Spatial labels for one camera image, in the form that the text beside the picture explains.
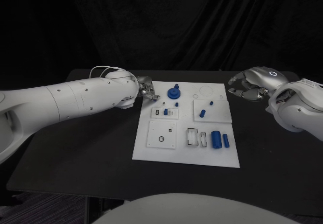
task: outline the black curtain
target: black curtain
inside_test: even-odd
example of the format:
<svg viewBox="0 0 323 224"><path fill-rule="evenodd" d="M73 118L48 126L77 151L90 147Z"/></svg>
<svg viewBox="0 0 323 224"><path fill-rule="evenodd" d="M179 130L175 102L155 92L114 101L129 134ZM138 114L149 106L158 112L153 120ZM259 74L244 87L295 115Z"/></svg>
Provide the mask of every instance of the black curtain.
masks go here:
<svg viewBox="0 0 323 224"><path fill-rule="evenodd" d="M323 82L321 0L2 3L0 88L63 82L76 68L244 70Z"/></svg>

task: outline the blue cylinder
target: blue cylinder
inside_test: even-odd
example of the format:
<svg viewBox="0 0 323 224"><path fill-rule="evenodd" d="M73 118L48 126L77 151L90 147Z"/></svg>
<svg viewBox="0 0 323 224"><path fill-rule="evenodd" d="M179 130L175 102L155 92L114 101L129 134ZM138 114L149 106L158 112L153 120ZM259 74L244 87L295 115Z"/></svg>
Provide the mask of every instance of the blue cylinder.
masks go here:
<svg viewBox="0 0 323 224"><path fill-rule="evenodd" d="M230 145L230 140L228 140L228 134L224 134L224 146L225 146L227 148L231 147L231 145Z"/></svg>
<svg viewBox="0 0 323 224"><path fill-rule="evenodd" d="M213 146L214 146L214 148L223 148L221 132L214 131L211 133L211 136L213 136Z"/></svg>
<svg viewBox="0 0 323 224"><path fill-rule="evenodd" d="M176 84L175 87L169 89L168 96L171 99L178 99L181 97L179 84Z"/></svg>
<svg viewBox="0 0 323 224"><path fill-rule="evenodd" d="M204 118L204 116L205 116L205 112L207 112L205 110L201 111L201 117L202 117L202 118Z"/></svg>

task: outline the floor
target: floor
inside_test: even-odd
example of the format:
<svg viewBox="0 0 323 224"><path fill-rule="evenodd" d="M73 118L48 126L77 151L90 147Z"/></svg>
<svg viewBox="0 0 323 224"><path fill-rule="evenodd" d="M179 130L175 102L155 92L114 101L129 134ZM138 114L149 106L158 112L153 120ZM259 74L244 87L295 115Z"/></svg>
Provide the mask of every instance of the floor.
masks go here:
<svg viewBox="0 0 323 224"><path fill-rule="evenodd" d="M0 207L0 224L83 224L86 197L22 193L22 205ZM323 224L323 218L283 214L302 224Z"/></svg>

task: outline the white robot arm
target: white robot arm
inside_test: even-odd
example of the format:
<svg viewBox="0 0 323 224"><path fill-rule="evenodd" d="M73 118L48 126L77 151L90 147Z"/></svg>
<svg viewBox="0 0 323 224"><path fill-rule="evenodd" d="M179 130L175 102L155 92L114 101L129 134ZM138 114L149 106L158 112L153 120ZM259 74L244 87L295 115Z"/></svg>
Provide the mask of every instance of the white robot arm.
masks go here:
<svg viewBox="0 0 323 224"><path fill-rule="evenodd" d="M323 85L308 79L289 83L286 76L267 67L246 70L230 84L238 79L247 90L230 89L230 92L250 101L269 95L266 110L279 124L292 132L306 130L323 141Z"/></svg>
<svg viewBox="0 0 323 224"><path fill-rule="evenodd" d="M119 107L133 107L138 95L158 100L152 78L129 71L25 90L0 91L0 164L44 127Z"/></svg>

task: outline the white platform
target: white platform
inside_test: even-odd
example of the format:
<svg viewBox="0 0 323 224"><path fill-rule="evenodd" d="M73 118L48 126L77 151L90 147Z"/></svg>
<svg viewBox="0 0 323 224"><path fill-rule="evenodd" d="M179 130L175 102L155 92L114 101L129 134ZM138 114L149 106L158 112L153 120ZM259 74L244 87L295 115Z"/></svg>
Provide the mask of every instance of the white platform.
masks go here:
<svg viewBox="0 0 323 224"><path fill-rule="evenodd" d="M179 84L181 86L182 95L179 99L171 99L168 97L168 90L175 86L175 84ZM156 94L159 94L162 97L158 102L152 102L146 99L143 100L139 131L133 151L133 160L175 162L175 163L240 168L240 159L237 154L233 124L214 123L215 122L214 120L211 122L204 122L205 120L202 122L195 122L194 118L195 100L208 100L214 102L217 100L223 100L228 102L224 84L153 82L153 85ZM230 105L225 102L221 103L223 107L217 109L223 108L224 111L228 112ZM155 107L179 109L179 120L152 118L152 110ZM149 128L152 121L176 123L176 148L171 149L162 147L148 147ZM207 133L207 143L208 143L207 147L201 146L201 139L198 146L188 145L188 128L197 128L200 130L200 137L202 132ZM213 131L221 131L221 134L228 134L231 145L230 148L225 147L223 147L221 149L213 148L213 137L211 137Z"/></svg>

